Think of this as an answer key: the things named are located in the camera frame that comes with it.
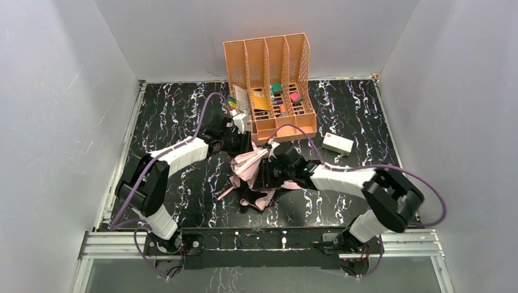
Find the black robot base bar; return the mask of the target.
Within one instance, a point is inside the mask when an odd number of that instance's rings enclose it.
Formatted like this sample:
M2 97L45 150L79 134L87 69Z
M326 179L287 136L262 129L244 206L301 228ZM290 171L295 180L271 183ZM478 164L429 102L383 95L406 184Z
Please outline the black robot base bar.
M339 269L351 251L342 227L184 228L187 269L320 267Z

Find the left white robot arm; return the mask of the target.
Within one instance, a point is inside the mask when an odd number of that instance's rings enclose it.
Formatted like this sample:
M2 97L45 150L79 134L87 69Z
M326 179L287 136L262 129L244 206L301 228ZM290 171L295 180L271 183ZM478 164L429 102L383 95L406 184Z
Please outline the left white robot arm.
M160 239L178 236L178 224L164 206L169 178L176 172L221 151L230 156L252 149L252 122L247 114L215 115L193 136L163 150L132 155L123 169L114 194L130 207Z

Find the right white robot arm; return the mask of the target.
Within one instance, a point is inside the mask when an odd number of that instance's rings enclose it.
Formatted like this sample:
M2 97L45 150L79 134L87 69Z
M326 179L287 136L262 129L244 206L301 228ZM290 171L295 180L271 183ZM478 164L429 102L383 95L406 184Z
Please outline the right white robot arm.
M291 145L270 150L260 161L254 187L278 188L295 183L302 189L331 190L367 201L369 209L343 231L350 246L393 231L402 233L410 225L425 198L403 172L391 165L346 168L308 160Z

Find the black pink folding umbrella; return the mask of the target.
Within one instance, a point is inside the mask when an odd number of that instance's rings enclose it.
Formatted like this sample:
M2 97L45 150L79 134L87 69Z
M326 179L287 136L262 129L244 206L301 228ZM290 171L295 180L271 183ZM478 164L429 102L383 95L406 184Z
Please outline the black pink folding umbrella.
M278 187L253 187L258 179L260 170L260 162L266 159L269 150L259 149L254 146L254 150L248 153L237 155L231 161L231 170L233 172L230 177L231 188L222 193L217 201L222 200L231 191L237 190L239 187L247 187L253 192L258 192L260 196L255 200L242 199L239 201L241 206L251 206L258 211L263 211L271 202Z

